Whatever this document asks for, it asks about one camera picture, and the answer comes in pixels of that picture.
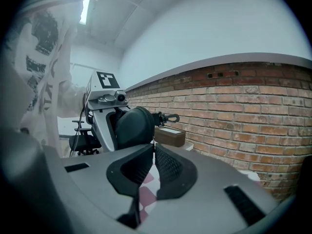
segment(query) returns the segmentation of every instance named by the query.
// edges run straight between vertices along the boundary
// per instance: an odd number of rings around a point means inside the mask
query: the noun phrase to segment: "black office chair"
[[[98,141],[97,138],[95,138],[92,135],[88,135],[89,131],[92,131],[91,128],[82,128],[81,124],[79,126],[79,120],[73,120],[72,122],[75,122],[78,124],[78,128],[75,128],[75,131],[77,132],[79,129],[79,132],[81,136],[71,136],[69,138],[69,146],[71,150],[78,152],[78,155],[92,155],[94,153],[98,154],[99,151],[97,148],[102,147],[100,142]],[[74,150],[75,147],[75,142],[78,138],[77,146]]]

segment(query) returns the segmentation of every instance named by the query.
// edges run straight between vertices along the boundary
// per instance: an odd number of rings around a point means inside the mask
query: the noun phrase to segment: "black cable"
[[[77,132],[75,134],[75,144],[74,144],[74,148],[70,149],[70,153],[69,153],[69,157],[71,156],[72,152],[75,151],[75,149],[77,148],[77,144],[78,144],[78,139],[79,139],[79,133],[80,133],[80,126],[81,126],[81,118],[82,118],[82,113],[84,111],[84,107],[81,110],[80,116],[79,116],[79,123],[78,123],[78,129]]]

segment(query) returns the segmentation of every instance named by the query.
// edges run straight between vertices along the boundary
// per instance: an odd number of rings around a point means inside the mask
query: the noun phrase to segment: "brick wall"
[[[277,199],[295,190],[312,153],[311,70],[273,63],[204,67],[135,88],[130,106],[179,114],[203,155],[257,172]]]

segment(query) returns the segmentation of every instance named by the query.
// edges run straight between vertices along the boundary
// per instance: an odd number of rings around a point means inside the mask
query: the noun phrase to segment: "ceiling light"
[[[88,15],[88,7],[89,7],[90,0],[83,0],[83,10],[80,15],[80,24],[86,24],[87,23],[87,15]]]

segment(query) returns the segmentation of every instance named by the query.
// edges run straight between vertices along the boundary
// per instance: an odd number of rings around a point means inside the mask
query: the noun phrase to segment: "white ceiling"
[[[163,11],[179,0],[90,0],[76,43],[93,40],[124,51]]]

